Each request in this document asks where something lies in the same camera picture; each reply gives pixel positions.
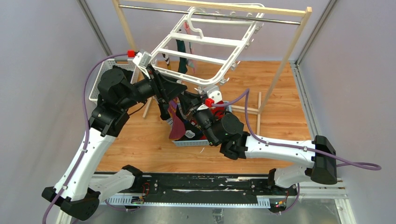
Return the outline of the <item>white plastic clip hanger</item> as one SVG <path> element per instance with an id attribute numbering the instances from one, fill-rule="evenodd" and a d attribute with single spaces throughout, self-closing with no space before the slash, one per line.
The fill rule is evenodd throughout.
<path id="1" fill-rule="evenodd" d="M 238 16 L 238 17 L 245 17 L 245 16 L 257 17 L 257 15 L 258 15 L 257 13 L 243 14 L 243 12 L 241 12 L 241 11 L 229 12 L 229 14 L 227 14 L 227 15 L 231 15 L 231 14 Z M 193 21 L 192 21 L 193 26 L 195 28 L 201 29 L 204 33 L 204 36 L 206 36 L 206 37 L 241 40 L 245 36 L 245 33 L 248 30 L 252 30 L 252 27 L 250 25 L 228 25 L 228 24 L 226 25 L 226 24 L 201 23 L 200 22 L 200 20 L 203 20 L 203 19 L 221 21 L 221 20 L 223 20 L 222 17 L 208 18 L 208 17 L 203 17 L 200 15 L 193 15 L 192 19 L 193 19 Z M 257 25 L 256 32 L 257 32 L 257 30 L 260 29 L 261 24 L 262 24 L 262 22 L 258 22 L 256 24 Z M 164 46 L 164 49 L 165 49 L 164 53 L 166 53 L 172 57 L 177 57 L 179 59 L 185 59 L 187 61 L 187 59 L 191 59 L 189 57 L 189 54 L 190 54 L 189 42 L 190 41 L 184 41 L 184 40 L 170 38 L 169 42 Z M 194 48 L 194 55 L 198 55 L 198 56 L 215 58 L 215 59 L 220 59 L 220 60 L 227 60 L 229 58 L 229 56 L 234 52 L 233 47 L 199 44 L 196 42 L 191 42 L 191 43 Z M 151 52 L 152 59 L 155 59 L 157 56 L 162 55 L 162 53 L 154 54 L 153 52 L 154 52 L 154 50 Z M 229 69 L 233 70 L 236 68 L 236 66 L 238 65 L 239 55 L 236 57 L 235 63 Z M 203 61 L 203 62 L 199 61 L 199 60 L 195 60 L 195 61 L 196 61 L 196 74 L 193 74 L 192 68 L 190 68 L 190 67 L 189 68 L 191 69 L 191 71 L 188 71 L 188 72 L 178 71 L 177 69 L 168 70 L 167 68 L 160 68 L 158 66 L 156 66 L 155 69 L 160 71 L 160 73 L 162 73 L 166 76 L 176 78 L 176 79 L 188 82 L 188 83 L 192 83 L 192 84 L 195 84 L 195 85 L 198 85 L 201 87 L 206 87 L 206 86 L 210 86 L 210 85 L 214 85 L 214 84 L 224 84 L 225 82 L 227 82 L 227 79 L 225 79 L 224 76 L 229 71 L 229 69 L 223 68 L 217 62 L 211 63 L 209 61 Z"/>

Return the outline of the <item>purple striped sock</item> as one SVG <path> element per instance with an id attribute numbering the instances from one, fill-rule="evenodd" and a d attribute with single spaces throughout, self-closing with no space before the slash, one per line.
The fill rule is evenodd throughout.
<path id="1" fill-rule="evenodd" d="M 178 140 L 185 135 L 185 126 L 183 121 L 177 116 L 178 104 L 177 98 L 174 98 L 169 102 L 168 113 L 172 119 L 171 131 L 169 134 L 169 139 Z"/>

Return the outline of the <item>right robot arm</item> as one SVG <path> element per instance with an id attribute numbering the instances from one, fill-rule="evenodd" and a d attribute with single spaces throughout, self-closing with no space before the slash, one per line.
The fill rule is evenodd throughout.
<path id="1" fill-rule="evenodd" d="M 324 185 L 337 183 L 334 147 L 322 135 L 313 141 L 293 144 L 289 140 L 271 139 L 243 130 L 244 124 L 230 112 L 217 118 L 201 97 L 179 97 L 182 112 L 198 125 L 210 146 L 220 146 L 220 152 L 232 160 L 269 158 L 286 160 L 294 165 L 269 171 L 267 189 L 280 194 L 285 188 L 300 182 L 313 181 Z"/>

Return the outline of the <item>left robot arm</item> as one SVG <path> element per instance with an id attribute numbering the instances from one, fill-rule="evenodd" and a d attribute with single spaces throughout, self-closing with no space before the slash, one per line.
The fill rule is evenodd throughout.
<path id="1" fill-rule="evenodd" d="M 143 188 L 142 172 L 124 166 L 119 172 L 96 183 L 91 178 L 107 149 L 129 120 L 129 108 L 156 97 L 168 103 L 187 87 L 174 78 L 166 78 L 153 66 L 146 67 L 148 76 L 131 83 L 131 71 L 113 66 L 105 71 L 98 83 L 98 101 L 91 116 L 86 117 L 82 143 L 63 177 L 53 187 L 46 187 L 42 197 L 63 212 L 81 221 L 89 219 L 98 206 L 114 194 Z"/>

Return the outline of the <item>pink patterned sock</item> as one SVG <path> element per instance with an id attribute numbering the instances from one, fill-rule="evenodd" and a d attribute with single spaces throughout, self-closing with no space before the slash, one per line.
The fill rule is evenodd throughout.
<path id="1" fill-rule="evenodd" d="M 184 29 L 186 31 L 186 34 L 191 35 L 191 29 L 186 21 L 184 22 Z M 189 42 L 189 50 L 190 54 L 194 55 L 194 48 L 191 42 Z M 194 59 L 187 59 L 187 65 L 192 68 L 193 74 L 196 74 L 196 61 Z"/>

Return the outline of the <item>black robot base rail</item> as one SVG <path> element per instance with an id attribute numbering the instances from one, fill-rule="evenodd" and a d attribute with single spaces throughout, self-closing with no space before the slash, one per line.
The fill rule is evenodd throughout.
<path id="1" fill-rule="evenodd" d="M 268 185 L 268 175 L 144 173 L 141 183 L 101 202 L 99 210 L 132 212 L 143 207 L 268 209 L 279 213 L 304 199 L 344 200 L 342 180 L 335 185 L 303 182 L 287 189 Z"/>

